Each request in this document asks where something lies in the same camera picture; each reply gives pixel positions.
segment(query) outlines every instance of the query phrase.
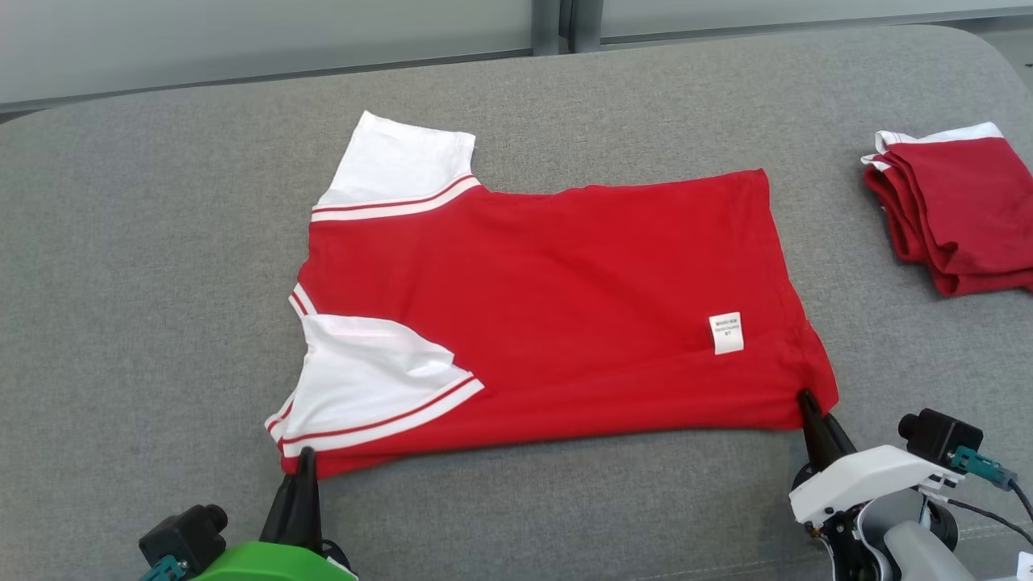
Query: red t-shirt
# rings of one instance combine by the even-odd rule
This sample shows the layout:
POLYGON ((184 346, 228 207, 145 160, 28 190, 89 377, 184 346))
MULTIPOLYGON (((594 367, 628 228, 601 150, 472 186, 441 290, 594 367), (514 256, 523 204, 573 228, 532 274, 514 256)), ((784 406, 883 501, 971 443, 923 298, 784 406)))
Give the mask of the red t-shirt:
POLYGON ((286 471, 306 446, 324 478, 526 441, 795 429, 800 390, 836 402, 762 171, 512 194, 469 174, 472 146, 361 121, 291 295, 309 355, 267 421, 286 471), (370 195, 378 160, 413 156, 411 187, 394 175, 370 195))

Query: gray couch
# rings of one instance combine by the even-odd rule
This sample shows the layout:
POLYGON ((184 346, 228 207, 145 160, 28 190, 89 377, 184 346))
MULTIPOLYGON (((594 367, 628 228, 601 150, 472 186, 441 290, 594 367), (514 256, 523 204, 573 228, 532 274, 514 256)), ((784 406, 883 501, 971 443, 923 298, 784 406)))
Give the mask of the gray couch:
MULTIPOLYGON (((136 539, 215 502, 254 539, 281 479, 262 420, 304 342, 286 297, 309 209, 361 112, 477 135, 503 191, 764 167, 789 273, 859 447, 931 406, 1033 478, 1033 301, 940 299, 899 264, 858 158, 877 129, 995 121, 1033 161, 1033 100, 965 32, 853 29, 162 91, 0 125, 0 579, 134 580, 136 539)), ((799 432, 683 431, 427 456, 322 486, 365 580, 826 579, 786 493, 799 432)), ((959 496, 1027 526, 979 482, 959 496)), ((961 558, 1019 536, 954 511, 961 558)))

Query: folded red shirt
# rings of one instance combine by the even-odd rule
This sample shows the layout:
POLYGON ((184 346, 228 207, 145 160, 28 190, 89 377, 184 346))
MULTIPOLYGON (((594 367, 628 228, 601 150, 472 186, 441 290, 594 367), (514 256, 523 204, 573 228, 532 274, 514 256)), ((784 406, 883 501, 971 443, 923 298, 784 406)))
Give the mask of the folded red shirt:
POLYGON ((993 123, 915 139, 876 133, 865 183, 894 250, 947 297, 1033 290, 1033 177, 993 123))

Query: clothing label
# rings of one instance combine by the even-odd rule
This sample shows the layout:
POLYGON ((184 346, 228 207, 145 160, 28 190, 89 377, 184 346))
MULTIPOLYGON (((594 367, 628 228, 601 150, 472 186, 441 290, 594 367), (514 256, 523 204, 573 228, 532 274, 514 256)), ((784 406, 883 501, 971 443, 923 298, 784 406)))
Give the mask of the clothing label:
POLYGON ((743 322, 738 312, 710 318, 711 331, 714 333, 714 355, 743 350, 743 322))
POLYGON ((1033 581, 1033 555, 1030 553, 1019 553, 1019 572, 1015 573, 1019 581, 1033 581))

